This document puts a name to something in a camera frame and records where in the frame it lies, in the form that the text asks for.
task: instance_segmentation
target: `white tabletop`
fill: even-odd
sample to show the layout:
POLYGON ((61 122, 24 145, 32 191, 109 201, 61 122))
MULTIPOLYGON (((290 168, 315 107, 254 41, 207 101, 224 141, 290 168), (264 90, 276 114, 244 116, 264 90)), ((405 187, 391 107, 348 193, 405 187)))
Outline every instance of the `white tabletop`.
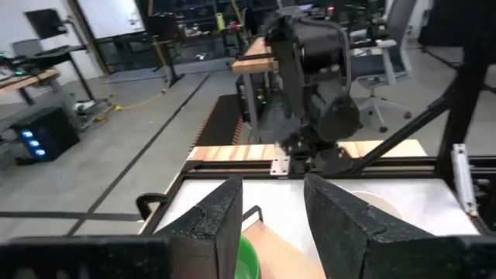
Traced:
MULTIPOLYGON (((183 215, 222 182, 186 180, 157 229, 183 215)), ((478 234, 442 180, 377 179, 331 182, 347 191, 366 191, 381 196, 398 210, 405 221, 433 235, 478 234)), ((243 181, 243 211, 259 205, 266 226, 303 252, 308 259, 319 260, 303 197, 302 180, 243 181)))

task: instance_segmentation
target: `wooden board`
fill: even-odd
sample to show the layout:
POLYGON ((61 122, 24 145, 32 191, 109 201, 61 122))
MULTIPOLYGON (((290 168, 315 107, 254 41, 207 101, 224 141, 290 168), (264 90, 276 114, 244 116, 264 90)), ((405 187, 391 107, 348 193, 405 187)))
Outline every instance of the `wooden board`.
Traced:
MULTIPOLYGON (((257 55, 271 53, 270 47, 265 46, 264 38, 257 38, 245 55, 257 55)), ((277 70, 277 61, 274 58, 256 60, 236 61, 232 65, 232 71, 237 74, 260 73, 264 71, 277 70)))
POLYGON ((263 279, 324 279, 322 265, 305 258, 261 221, 243 232, 257 251, 263 279))
POLYGON ((45 81, 51 78, 58 78, 60 75, 59 71, 55 69, 50 69, 39 74, 37 77, 11 77, 7 81, 0 82, 0 94, 10 93, 20 88, 26 88, 33 84, 38 83, 40 80, 45 81), (14 81, 18 81, 14 84, 2 87, 3 84, 10 84, 14 81))
MULTIPOLYGON (((363 157, 381 140, 358 142, 341 142, 340 146, 346 148, 353 158, 363 157)), ((276 152, 283 152, 274 144, 239 145, 239 146, 197 146, 189 154, 188 160, 202 161, 241 161, 241 160, 273 160, 276 152)), ((407 139, 389 151, 384 157, 424 157, 424 149, 416 139, 407 139)))

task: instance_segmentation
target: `gray floor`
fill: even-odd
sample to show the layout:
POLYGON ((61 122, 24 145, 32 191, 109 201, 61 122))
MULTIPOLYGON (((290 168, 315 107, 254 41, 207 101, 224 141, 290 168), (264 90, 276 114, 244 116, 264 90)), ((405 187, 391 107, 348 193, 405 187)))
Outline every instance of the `gray floor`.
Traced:
MULTIPOLYGON (((410 81, 377 91, 381 97, 408 105, 414 115, 438 98, 454 76, 454 71, 419 50, 410 50, 415 76, 410 81)), ((208 73, 188 74, 169 91, 146 105, 112 112, 106 124, 85 133, 82 141, 58 160, 30 167, 9 167, 0 178, 0 214, 2 212, 86 212, 102 192, 119 176, 150 138, 181 103, 200 85, 208 73)), ((488 83, 496 83, 491 74, 488 83)), ((232 94, 237 76, 228 71, 213 72, 195 97, 178 113, 133 168, 120 180, 110 195, 96 208, 96 213, 135 214, 136 197, 145 192, 163 192, 181 168, 188 147, 200 129, 210 108, 220 95, 232 94)), ((160 94, 161 79, 105 84, 90 82, 97 96, 113 95, 124 107, 160 94)), ((77 98, 84 93, 76 84, 66 90, 77 98)), ((353 97, 367 95, 358 84, 353 97)), ((496 95, 484 92, 474 117, 468 147, 472 154, 495 154, 496 95)), ((22 109, 10 105, 6 109, 22 109)), ((381 134, 377 124, 364 120, 365 128, 350 140, 380 140, 390 136, 406 121, 384 113, 390 132, 381 134)), ((412 138, 420 141, 429 154, 435 154, 446 117, 440 117, 412 138)), ((76 223, 73 219, 0 218, 0 240, 14 236, 63 235, 76 223)), ((76 234, 137 233, 139 222, 87 221, 76 234)))

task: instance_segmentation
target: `office chair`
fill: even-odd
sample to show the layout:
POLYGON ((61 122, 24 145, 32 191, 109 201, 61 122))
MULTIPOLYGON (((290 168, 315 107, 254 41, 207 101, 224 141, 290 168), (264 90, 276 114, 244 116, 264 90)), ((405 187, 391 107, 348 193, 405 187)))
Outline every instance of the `office chair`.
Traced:
MULTIPOLYGON (((367 55, 351 58, 352 79, 371 91, 368 98, 356 98, 358 109, 369 115, 375 114, 381 123, 382 133, 387 132, 388 128, 381 109, 401 112, 405 119, 412 117, 408 107, 378 98, 375 88, 395 84, 410 77, 412 66, 405 52, 405 44, 408 24, 416 3, 417 0, 394 1, 385 18, 388 38, 367 49, 367 55), (379 50, 382 54, 372 54, 373 50, 379 50)), ((363 30, 352 32, 350 40, 360 40, 363 34, 363 30)))

